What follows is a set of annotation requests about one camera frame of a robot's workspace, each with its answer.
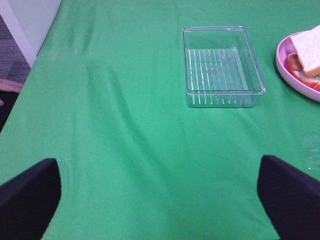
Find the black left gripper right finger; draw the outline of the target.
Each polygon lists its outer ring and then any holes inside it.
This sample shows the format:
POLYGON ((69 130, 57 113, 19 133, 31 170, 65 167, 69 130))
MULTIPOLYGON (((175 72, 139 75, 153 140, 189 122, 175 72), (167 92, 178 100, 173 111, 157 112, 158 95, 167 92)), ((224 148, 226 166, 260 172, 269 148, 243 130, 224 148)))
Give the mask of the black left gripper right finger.
POLYGON ((264 155, 257 195, 282 240, 320 238, 320 182, 274 155, 264 155))

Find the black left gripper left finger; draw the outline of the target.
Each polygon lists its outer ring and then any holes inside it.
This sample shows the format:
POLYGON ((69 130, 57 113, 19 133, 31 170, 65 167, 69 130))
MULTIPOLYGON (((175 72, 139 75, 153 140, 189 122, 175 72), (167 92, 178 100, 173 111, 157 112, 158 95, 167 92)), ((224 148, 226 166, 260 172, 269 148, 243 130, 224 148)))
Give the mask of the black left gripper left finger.
POLYGON ((0 238, 40 240, 62 195, 55 158, 46 158, 0 186, 0 238))

